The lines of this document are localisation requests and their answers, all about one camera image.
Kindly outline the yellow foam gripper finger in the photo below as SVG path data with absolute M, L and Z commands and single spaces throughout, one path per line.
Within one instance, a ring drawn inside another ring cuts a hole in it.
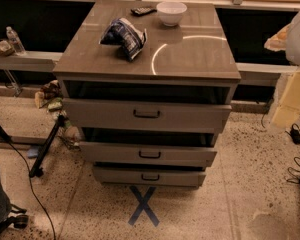
M 288 128 L 300 117 L 300 67 L 288 78 L 271 123 Z

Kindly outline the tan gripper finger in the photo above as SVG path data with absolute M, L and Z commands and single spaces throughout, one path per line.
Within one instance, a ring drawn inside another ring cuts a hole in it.
M 268 38 L 264 44 L 267 50 L 278 52 L 286 50 L 287 33 L 290 25 L 284 26 L 275 35 Z

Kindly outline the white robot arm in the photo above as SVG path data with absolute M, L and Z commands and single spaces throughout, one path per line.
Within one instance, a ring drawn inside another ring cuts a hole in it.
M 272 123 L 287 128 L 300 117 L 300 11 L 279 32 L 268 38 L 264 47 L 271 51 L 284 51 L 286 59 L 297 66 L 279 100 Z

